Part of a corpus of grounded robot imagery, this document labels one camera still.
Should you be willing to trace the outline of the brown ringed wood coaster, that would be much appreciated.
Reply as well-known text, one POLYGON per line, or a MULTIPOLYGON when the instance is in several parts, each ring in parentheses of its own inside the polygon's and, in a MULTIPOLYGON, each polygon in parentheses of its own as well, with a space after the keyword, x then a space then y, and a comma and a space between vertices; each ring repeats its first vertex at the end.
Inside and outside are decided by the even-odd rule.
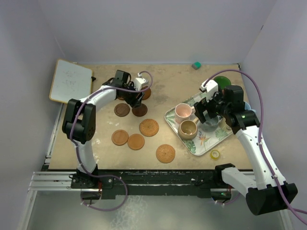
POLYGON ((151 89, 148 88, 148 86, 144 86, 141 88, 141 90, 145 90, 142 92, 143 93, 142 100, 147 100, 151 96, 151 89))

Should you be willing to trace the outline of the dark walnut coaster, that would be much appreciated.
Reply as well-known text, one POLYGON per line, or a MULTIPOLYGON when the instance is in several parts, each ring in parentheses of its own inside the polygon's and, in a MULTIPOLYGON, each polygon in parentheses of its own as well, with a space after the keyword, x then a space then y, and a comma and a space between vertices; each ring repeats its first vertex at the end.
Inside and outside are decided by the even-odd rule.
POLYGON ((125 103, 119 103, 114 108, 115 115, 119 117, 124 117, 130 112, 130 107, 125 103))
POLYGON ((147 114, 148 108, 145 104, 141 104, 140 107, 132 109, 132 113, 137 117, 142 117, 147 114))

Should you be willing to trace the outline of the grey blue mug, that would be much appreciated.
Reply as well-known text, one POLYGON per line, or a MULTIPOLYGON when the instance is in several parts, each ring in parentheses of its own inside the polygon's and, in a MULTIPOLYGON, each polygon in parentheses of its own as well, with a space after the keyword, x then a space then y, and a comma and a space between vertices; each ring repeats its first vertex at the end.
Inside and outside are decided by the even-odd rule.
POLYGON ((213 132, 218 128, 221 120, 222 120, 221 116, 211 118, 209 120, 206 120, 204 123, 200 124, 199 128, 204 132, 213 132))

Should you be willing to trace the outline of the light wood rimmed coaster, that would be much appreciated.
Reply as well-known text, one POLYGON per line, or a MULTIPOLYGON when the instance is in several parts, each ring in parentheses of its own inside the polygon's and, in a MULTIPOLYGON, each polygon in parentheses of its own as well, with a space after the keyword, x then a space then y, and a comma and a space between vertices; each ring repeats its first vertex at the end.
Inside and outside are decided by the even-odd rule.
POLYGON ((128 133, 122 129, 116 130, 111 136, 112 142, 118 146, 124 145, 128 141, 128 139, 128 133))

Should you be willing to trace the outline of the light wood coaster smooth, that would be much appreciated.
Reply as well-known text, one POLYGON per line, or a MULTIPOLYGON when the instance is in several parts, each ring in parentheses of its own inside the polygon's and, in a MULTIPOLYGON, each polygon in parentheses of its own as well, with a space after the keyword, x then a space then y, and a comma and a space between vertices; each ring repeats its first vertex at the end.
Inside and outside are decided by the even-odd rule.
POLYGON ((145 144, 145 140, 144 137, 140 134, 132 134, 129 138, 128 138, 128 147, 132 150, 140 150, 144 144, 145 144))

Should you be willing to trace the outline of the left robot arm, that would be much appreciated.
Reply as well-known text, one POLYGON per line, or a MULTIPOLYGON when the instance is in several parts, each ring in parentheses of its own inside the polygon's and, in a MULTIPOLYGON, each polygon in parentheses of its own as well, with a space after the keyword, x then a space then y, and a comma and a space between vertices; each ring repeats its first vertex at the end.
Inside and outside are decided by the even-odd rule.
POLYGON ((97 186, 99 181, 92 149, 96 112, 118 98, 124 99, 128 108, 140 107, 145 92, 143 87, 148 83, 143 73, 139 72, 132 79, 130 73, 117 70, 115 76, 95 92, 81 99, 70 99, 67 103, 62 132, 74 145, 79 163, 77 171, 84 173, 82 183, 88 188, 97 186))

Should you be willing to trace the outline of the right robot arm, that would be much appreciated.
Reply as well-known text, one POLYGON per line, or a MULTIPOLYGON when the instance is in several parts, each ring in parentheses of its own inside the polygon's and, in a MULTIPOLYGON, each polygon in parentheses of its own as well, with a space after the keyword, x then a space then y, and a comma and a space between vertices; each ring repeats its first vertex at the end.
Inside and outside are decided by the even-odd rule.
POLYGON ((243 146, 252 165, 255 179, 240 172, 233 164, 215 167, 213 182, 217 187, 230 185, 245 197, 249 210, 262 215, 287 209, 298 193, 294 183, 289 184, 277 169, 262 135, 260 122, 252 110, 245 109, 244 91, 240 86, 229 85, 219 90, 218 85, 201 86, 206 96, 194 104, 195 116, 201 123, 222 116, 243 146))

